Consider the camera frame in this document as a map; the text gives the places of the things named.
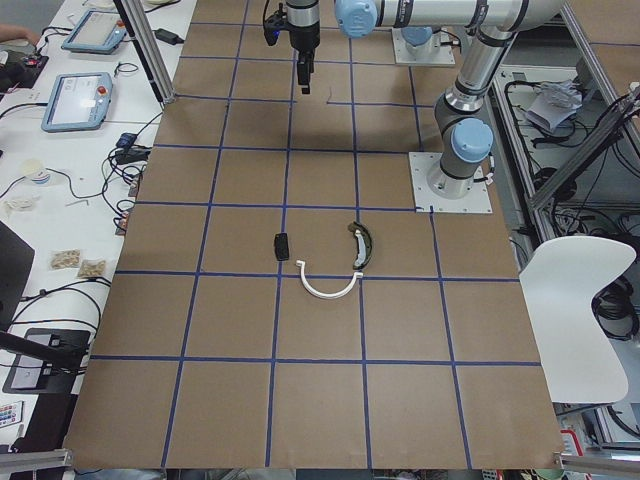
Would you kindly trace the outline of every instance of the metal clamp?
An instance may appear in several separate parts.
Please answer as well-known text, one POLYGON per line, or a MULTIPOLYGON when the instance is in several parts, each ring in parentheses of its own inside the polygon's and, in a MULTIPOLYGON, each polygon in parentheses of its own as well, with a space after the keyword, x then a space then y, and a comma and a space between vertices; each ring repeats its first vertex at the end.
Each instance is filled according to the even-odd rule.
POLYGON ((349 282, 349 285, 347 285, 344 289, 342 289, 342 290, 340 290, 339 292, 336 292, 336 293, 322 293, 322 292, 319 292, 318 290, 316 290, 315 288, 313 288, 309 284, 309 282, 307 280, 307 277, 306 277, 306 274, 305 274, 306 262, 304 260, 298 260, 298 261, 296 261, 296 265, 300 267, 300 280, 302 280, 302 285, 304 285, 304 288, 307 290, 307 292, 309 292, 314 297, 318 297, 318 298, 321 298, 323 300, 335 300, 337 298, 344 297, 351 290, 353 290, 353 287, 356 286, 356 282, 359 279, 361 279, 362 277, 364 277, 364 274, 362 272, 360 272, 360 271, 354 272, 353 277, 351 278, 351 282, 349 282))

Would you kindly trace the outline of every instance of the electronic device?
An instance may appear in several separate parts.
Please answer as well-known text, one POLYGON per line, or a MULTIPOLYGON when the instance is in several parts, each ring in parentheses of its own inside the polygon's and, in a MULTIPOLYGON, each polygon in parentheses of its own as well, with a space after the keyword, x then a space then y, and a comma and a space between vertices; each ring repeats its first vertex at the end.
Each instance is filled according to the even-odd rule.
POLYGON ((9 403, 0 407, 0 428, 15 425, 22 421, 22 409, 24 402, 9 403))
POLYGON ((31 273, 35 251, 0 222, 0 330, 7 331, 31 273))
POLYGON ((88 10, 60 48, 79 53, 112 53, 127 33, 120 15, 115 12, 88 10))
POLYGON ((42 119, 45 132, 96 130, 109 110, 112 92, 108 73, 58 75, 42 119))

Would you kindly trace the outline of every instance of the white plastic part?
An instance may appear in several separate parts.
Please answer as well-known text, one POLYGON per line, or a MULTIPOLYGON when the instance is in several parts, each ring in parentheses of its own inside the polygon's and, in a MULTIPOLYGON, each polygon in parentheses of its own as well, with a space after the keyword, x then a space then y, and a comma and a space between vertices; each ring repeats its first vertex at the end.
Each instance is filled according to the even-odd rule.
POLYGON ((620 242, 563 237, 543 243, 520 274, 551 400, 614 403, 629 382, 591 300, 636 258, 620 242))
POLYGON ((337 298, 344 297, 351 290, 353 290, 353 287, 356 286, 356 282, 358 281, 358 279, 364 277, 364 274, 362 272, 355 272, 353 274, 351 282, 349 282, 349 285, 347 285, 343 290, 340 290, 336 293, 322 293, 309 285, 304 271, 306 263, 303 260, 298 260, 296 261, 296 265, 300 267, 300 280, 302 280, 302 285, 304 285, 304 288, 307 290, 307 292, 309 292, 314 297, 322 298, 323 300, 335 300, 337 298))

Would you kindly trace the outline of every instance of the grid square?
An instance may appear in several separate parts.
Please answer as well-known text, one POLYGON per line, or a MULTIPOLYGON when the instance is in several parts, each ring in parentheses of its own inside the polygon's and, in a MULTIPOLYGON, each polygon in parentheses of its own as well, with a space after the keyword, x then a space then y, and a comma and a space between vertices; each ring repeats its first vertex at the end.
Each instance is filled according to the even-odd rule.
POLYGON ((177 371, 177 362, 93 359, 64 440, 74 466, 158 468, 177 371))
POLYGON ((138 201, 207 203, 217 158, 217 149, 154 148, 138 201))
MULTIPOLYGON (((244 59, 256 60, 289 60, 293 59, 293 50, 286 36, 283 36, 276 45, 270 47, 264 39, 262 20, 260 26, 245 26, 242 34, 242 45, 240 46, 240 57, 244 59)), ((282 76, 277 79, 287 82, 291 78, 290 73, 282 71, 282 76)))
POLYGON ((287 62, 240 60, 233 98, 289 100, 292 68, 287 62))
POLYGON ((289 209, 286 231, 292 261, 283 264, 283 271, 298 275, 295 260, 304 260, 307 275, 351 277, 357 249, 347 227, 355 219, 353 211, 289 209))
POLYGON ((179 95, 227 98, 235 60, 181 58, 173 85, 179 95))
POLYGON ((351 153, 292 152, 289 205, 355 207, 355 166, 351 153))
POLYGON ((318 106, 331 102, 350 104, 351 69, 346 64, 318 63, 311 76, 311 95, 303 95, 298 86, 294 88, 293 95, 296 101, 315 102, 318 106))
MULTIPOLYGON (((331 26, 336 25, 335 17, 331 26)), ((316 50, 315 59, 319 62, 348 62, 349 61, 349 39, 338 29, 322 29, 320 33, 320 47, 316 50)))
POLYGON ((412 107, 356 106, 358 150, 410 152, 420 148, 412 107))
POLYGON ((207 0, 196 3, 192 22, 242 23, 247 0, 207 0))
POLYGON ((540 361, 519 283, 447 283, 445 292, 457 360, 540 361))
POLYGON ((442 152, 442 134, 436 122, 433 108, 418 108, 418 119, 420 121, 420 139, 422 141, 423 152, 442 152))
MULTIPOLYGON (((273 8, 267 10, 267 17, 278 9, 277 5, 273 5, 273 8)), ((264 11, 263 0, 249 0, 249 11, 247 13, 247 20, 245 25, 262 26, 262 13, 264 11)))
POLYGON ((437 282, 364 282, 367 358, 450 361, 437 282))
POLYGON ((366 38, 353 39, 351 45, 354 64, 395 65, 396 63, 390 29, 379 29, 366 38))
POLYGON ((206 272, 276 273, 273 238, 280 232, 276 208, 221 208, 211 211, 202 266, 206 272))
POLYGON ((165 107, 155 143, 217 147, 226 114, 225 100, 178 98, 165 107))
MULTIPOLYGON (((310 280, 320 291, 342 290, 345 280, 310 280)), ((360 302, 356 287, 342 298, 322 300, 298 279, 283 279, 278 322, 278 358, 362 358, 360 302)))
POLYGON ((433 231, 425 215, 413 212, 371 212, 361 215, 374 241, 366 275, 436 277, 433 231))
POLYGON ((518 278, 500 210, 491 215, 437 214, 434 221, 445 277, 518 278))
POLYGON ((224 150, 218 169, 215 202, 281 204, 286 161, 285 152, 224 150))
POLYGON ((182 56, 235 58, 238 54, 241 32, 242 27, 239 25, 192 23, 182 49, 182 56))
POLYGON ((168 468, 263 466, 269 365, 188 362, 182 372, 168 468))
POLYGON ((275 382, 271 467, 366 468, 360 366, 279 364, 275 382))
POLYGON ((454 57, 457 63, 454 68, 411 68, 418 105, 435 106, 444 91, 455 84, 460 71, 458 66, 462 65, 462 59, 457 50, 454 50, 454 57))
POLYGON ((193 282, 192 276, 116 275, 91 353, 179 356, 193 282), (153 332, 146 318, 153 318, 153 332))
POLYGON ((458 379, 473 468, 557 468, 564 447, 541 367, 460 367, 458 379))
POLYGON ((401 66, 354 65, 356 103, 413 105, 409 69, 401 66))
POLYGON ((286 148, 289 131, 289 103, 233 101, 225 146, 286 148))
POLYGON ((451 367, 370 365, 367 377, 374 467, 465 464, 451 367))
POLYGON ((359 154, 360 205, 415 208, 410 169, 406 154, 359 154))
POLYGON ((353 121, 350 105, 322 105, 298 101, 291 123, 293 148, 309 150, 353 150, 353 121))
POLYGON ((119 270, 195 272, 207 209, 136 205, 119 270))
POLYGON ((200 277, 187 353, 270 358, 276 279, 200 277))

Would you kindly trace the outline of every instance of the black small object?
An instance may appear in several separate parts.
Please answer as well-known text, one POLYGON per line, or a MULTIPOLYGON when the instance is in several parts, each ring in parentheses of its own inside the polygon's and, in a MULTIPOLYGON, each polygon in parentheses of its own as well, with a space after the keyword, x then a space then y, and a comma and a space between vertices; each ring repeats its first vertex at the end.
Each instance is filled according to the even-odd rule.
POLYGON ((135 133, 123 133, 120 135, 118 142, 116 143, 116 147, 118 148, 130 148, 136 143, 138 139, 138 135, 135 133))
POLYGON ((170 32, 169 30, 165 30, 164 28, 154 30, 153 33, 158 40, 168 43, 169 45, 184 43, 184 40, 180 38, 177 33, 170 32))
POLYGON ((150 153, 150 148, 118 148, 114 152, 113 158, 115 158, 118 165, 127 165, 134 162, 146 162, 149 160, 150 153))
POLYGON ((278 233, 273 241, 276 250, 276 258, 279 262, 289 260, 289 236, 286 233, 278 233))

